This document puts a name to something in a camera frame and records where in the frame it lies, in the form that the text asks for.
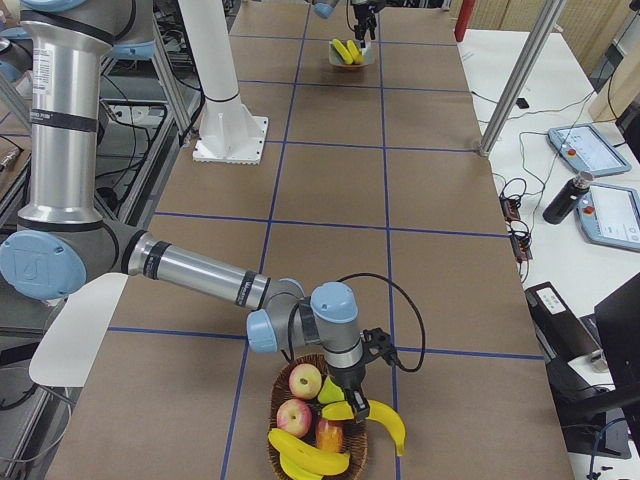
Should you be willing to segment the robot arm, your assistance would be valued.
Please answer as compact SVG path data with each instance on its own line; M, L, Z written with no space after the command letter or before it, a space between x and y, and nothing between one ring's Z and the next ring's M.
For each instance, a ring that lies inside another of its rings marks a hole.
M338 0L313 0L310 1L315 14L323 19L329 18L337 5ZM376 15L386 7L385 0L349 0L346 8L351 8L355 15L355 25L350 27L355 39L362 45L366 44L366 36L371 40L376 39L377 17Z
M254 351L320 345L352 417L365 419L367 358L347 285L328 282L305 294L294 280L181 249L95 209L101 62L119 47L153 52L152 4L26 1L21 24L33 42L31 192L17 231L1 246L6 281L25 296L51 300L121 272L232 301L249 310Z

